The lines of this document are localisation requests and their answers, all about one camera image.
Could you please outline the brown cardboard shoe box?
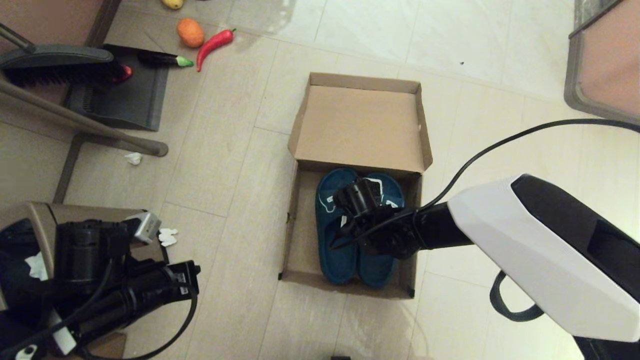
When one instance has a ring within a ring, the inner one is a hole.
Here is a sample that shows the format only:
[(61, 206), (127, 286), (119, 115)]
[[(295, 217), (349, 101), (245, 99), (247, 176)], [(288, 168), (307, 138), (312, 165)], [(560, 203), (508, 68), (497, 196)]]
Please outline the brown cardboard shoe box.
[(359, 279), (331, 284), (323, 276), (314, 196), (325, 174), (349, 167), (360, 175), (389, 174), (409, 207), (421, 204), (423, 173), (433, 157), (420, 82), (310, 73), (288, 150), (294, 171), (279, 280), (357, 296), (414, 298), (415, 255), (398, 262), (382, 289)]

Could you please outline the black dustpan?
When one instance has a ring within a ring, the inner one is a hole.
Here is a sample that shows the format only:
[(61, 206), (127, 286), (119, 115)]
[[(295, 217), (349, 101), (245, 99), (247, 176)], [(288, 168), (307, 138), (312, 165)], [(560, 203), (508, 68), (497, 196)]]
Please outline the black dustpan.
[(102, 47), (119, 63), (130, 67), (132, 76), (120, 83), (71, 85), (64, 107), (112, 128), (157, 132), (169, 66), (140, 62), (139, 48), (113, 44)]

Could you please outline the black bin liner bag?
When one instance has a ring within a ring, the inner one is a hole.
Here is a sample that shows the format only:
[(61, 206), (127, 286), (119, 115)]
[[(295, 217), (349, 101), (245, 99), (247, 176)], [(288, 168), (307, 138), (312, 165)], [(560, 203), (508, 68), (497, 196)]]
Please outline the black bin liner bag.
[(41, 282), (29, 276), (29, 266), (25, 263), (26, 258), (38, 252), (42, 252), (41, 246), (28, 219), (0, 232), (0, 285), (3, 289), (17, 289)]

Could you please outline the orange toy fruit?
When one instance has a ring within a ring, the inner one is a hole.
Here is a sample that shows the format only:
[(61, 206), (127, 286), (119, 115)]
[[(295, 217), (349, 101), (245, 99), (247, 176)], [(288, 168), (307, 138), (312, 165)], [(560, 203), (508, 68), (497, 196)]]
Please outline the orange toy fruit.
[(199, 48), (205, 42), (205, 32), (193, 18), (182, 18), (178, 21), (176, 32), (182, 43), (188, 48)]

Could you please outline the dark toy eggplant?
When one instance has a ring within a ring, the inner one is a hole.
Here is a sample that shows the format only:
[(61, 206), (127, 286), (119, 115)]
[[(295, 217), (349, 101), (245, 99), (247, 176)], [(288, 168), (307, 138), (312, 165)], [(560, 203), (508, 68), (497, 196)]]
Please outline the dark toy eggplant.
[(140, 63), (153, 68), (192, 68), (194, 66), (194, 62), (192, 60), (189, 60), (182, 55), (174, 55), (158, 51), (140, 50), (137, 53), (137, 59)]

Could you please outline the brown table with grey rim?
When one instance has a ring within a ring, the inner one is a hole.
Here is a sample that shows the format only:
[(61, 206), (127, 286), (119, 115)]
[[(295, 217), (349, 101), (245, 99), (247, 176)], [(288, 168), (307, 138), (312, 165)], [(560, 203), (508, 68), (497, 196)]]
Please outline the brown table with grey rim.
[(574, 0), (564, 100), (640, 126), (640, 0)]

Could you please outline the brown furniture panel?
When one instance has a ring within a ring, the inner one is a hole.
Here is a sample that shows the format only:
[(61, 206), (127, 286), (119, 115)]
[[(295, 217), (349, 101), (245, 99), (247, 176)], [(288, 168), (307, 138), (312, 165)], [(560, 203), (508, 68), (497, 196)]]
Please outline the brown furniture panel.
[(122, 0), (0, 0), (0, 24), (34, 44), (100, 46)]

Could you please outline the brown plastic trash bin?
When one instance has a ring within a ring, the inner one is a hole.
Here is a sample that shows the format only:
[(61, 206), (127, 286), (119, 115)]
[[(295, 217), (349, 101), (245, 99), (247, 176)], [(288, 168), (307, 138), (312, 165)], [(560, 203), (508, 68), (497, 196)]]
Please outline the brown plastic trash bin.
[(54, 259), (57, 225), (84, 220), (120, 222), (144, 212), (144, 209), (109, 208), (65, 203), (21, 202), (0, 208), (0, 231), (18, 221), (30, 221), (39, 241), (40, 251), (48, 261)]

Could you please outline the black broom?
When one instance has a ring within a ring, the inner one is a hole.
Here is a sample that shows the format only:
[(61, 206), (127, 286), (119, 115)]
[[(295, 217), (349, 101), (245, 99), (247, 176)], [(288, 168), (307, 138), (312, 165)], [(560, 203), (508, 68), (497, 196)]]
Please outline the black broom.
[(34, 44), (0, 23), (0, 37), (16, 49), (0, 54), (0, 71), (13, 85), (114, 84), (121, 63), (103, 48), (66, 44)]

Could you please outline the red toy chili pepper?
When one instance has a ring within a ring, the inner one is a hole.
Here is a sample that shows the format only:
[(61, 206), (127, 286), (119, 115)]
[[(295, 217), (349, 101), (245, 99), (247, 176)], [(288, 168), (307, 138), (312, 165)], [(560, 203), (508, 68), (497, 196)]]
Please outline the red toy chili pepper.
[(224, 47), (228, 44), (231, 44), (234, 40), (236, 29), (225, 29), (221, 32), (218, 32), (214, 36), (212, 36), (208, 41), (206, 41), (198, 51), (196, 56), (196, 71), (201, 72), (202, 66), (206, 60), (206, 57), (210, 55), (213, 51)]

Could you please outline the blue slipper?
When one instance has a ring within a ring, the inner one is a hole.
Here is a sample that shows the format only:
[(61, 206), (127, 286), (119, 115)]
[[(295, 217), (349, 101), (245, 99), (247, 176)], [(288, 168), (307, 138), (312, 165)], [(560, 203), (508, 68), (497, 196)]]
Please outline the blue slipper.
[(314, 196), (318, 239), (318, 259), (323, 276), (331, 284), (341, 285), (352, 279), (357, 265), (357, 247), (350, 237), (336, 238), (347, 223), (343, 209), (334, 202), (334, 194), (352, 184), (357, 177), (351, 168), (336, 168), (325, 174)]
[[(372, 172), (365, 176), (365, 178), (367, 177), (382, 180), (383, 195), (377, 196), (377, 194), (375, 194), (377, 205), (390, 206), (392, 208), (405, 206), (402, 187), (400, 187), (395, 178), (382, 172)], [(372, 289), (382, 289), (385, 287), (393, 277), (396, 267), (397, 259), (392, 256), (386, 254), (373, 255), (361, 247), (358, 248), (356, 269), (359, 279), (368, 287)]]

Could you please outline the brown metal furniture frame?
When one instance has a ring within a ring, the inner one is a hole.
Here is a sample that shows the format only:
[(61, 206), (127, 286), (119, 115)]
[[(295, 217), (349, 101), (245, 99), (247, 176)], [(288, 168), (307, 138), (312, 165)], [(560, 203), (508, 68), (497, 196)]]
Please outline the brown metal furniture frame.
[(0, 80), (0, 94), (7, 95), (37, 109), (49, 112), (53, 114), (55, 123), (78, 130), (78, 133), (71, 139), (70, 148), (55, 189), (52, 201), (55, 204), (62, 204), (64, 202), (80, 151), (82, 150), (82, 146), (87, 142), (117, 150), (137, 152), (152, 157), (164, 157), (169, 152), (169, 146), (167, 146), (165, 142), (130, 136), (124, 132), (103, 125), (98, 121), (80, 115), (77, 112), (73, 112), (61, 105), (36, 96), (25, 89), (10, 84), (6, 80)]

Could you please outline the closed brown cardboard carton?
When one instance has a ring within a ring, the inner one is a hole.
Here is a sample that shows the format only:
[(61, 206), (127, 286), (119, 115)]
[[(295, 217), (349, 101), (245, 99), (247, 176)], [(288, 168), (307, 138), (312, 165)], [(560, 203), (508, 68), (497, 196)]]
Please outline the closed brown cardboard carton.
[(123, 358), (127, 341), (126, 333), (115, 332), (94, 342), (91, 353), (98, 357)]

